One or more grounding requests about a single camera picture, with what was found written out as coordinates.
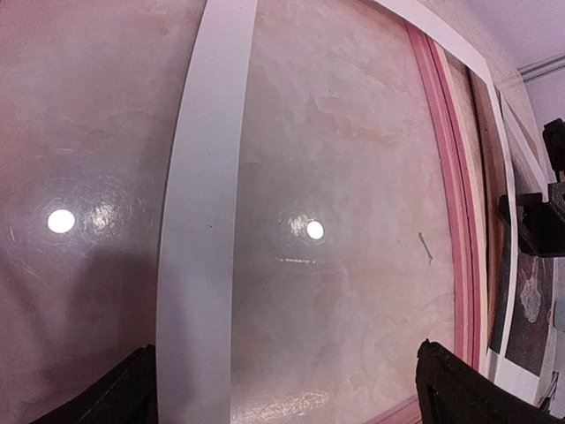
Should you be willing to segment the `dark landscape photo print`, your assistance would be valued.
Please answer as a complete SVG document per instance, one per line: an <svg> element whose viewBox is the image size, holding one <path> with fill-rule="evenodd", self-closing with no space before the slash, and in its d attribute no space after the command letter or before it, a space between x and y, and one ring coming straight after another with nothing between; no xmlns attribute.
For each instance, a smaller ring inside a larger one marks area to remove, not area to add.
<svg viewBox="0 0 565 424"><path fill-rule="evenodd" d="M477 108L486 194L488 377L540 377L554 299L554 261L535 254L534 228L547 181L508 105L502 107L509 154L492 111Z"/></svg>

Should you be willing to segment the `clear acrylic glass sheet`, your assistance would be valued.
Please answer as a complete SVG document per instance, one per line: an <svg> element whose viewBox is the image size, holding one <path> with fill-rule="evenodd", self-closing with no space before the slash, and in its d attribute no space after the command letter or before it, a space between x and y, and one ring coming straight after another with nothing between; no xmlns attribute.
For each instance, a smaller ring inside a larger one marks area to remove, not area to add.
<svg viewBox="0 0 565 424"><path fill-rule="evenodd" d="M1 4L1 420L134 349L163 423L363 423L454 341L451 240L405 24L360 1L260 1L237 179L230 407L192 353L221 269L186 229L210 177L170 154L202 1Z"/></svg>

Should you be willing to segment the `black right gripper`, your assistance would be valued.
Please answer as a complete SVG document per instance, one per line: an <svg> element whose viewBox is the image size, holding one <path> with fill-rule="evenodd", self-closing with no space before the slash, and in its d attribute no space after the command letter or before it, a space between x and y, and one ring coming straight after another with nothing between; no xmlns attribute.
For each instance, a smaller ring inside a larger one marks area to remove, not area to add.
<svg viewBox="0 0 565 424"><path fill-rule="evenodd" d="M518 246L530 256L564 255L564 183L549 184L548 202L542 193L516 197Z"/></svg>

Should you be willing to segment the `white photo mat board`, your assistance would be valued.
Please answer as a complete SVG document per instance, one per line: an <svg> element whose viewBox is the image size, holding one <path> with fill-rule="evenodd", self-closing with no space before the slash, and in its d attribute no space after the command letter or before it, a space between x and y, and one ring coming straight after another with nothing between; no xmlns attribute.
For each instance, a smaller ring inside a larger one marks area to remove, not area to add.
<svg viewBox="0 0 565 424"><path fill-rule="evenodd" d="M454 6L205 4L162 223L161 422L418 420L421 342L455 348L454 270L405 24L498 110Z"/></svg>

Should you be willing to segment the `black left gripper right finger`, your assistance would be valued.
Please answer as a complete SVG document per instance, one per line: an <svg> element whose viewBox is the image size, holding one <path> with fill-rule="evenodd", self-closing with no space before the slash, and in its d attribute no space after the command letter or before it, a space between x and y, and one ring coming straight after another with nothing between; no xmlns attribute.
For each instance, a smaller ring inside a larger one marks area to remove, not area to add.
<svg viewBox="0 0 565 424"><path fill-rule="evenodd" d="M562 423L496 386L443 345L418 348L416 386L424 423Z"/></svg>

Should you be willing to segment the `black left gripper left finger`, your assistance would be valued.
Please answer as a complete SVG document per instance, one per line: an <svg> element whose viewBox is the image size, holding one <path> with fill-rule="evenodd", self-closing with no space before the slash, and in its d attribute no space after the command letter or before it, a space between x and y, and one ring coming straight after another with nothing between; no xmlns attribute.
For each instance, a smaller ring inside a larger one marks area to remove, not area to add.
<svg viewBox="0 0 565 424"><path fill-rule="evenodd" d="M139 348L37 423L156 423L155 346Z"/></svg>

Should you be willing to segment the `pink wooden picture frame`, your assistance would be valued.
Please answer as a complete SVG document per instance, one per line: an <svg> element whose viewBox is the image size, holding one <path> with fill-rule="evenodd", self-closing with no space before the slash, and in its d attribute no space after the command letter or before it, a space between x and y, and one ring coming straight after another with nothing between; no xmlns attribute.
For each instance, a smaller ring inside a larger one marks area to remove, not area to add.
<svg viewBox="0 0 565 424"><path fill-rule="evenodd" d="M486 362L488 281L482 172L473 167L445 49L411 23L405 26L433 121L447 195L454 270L454 354L479 371Z"/></svg>

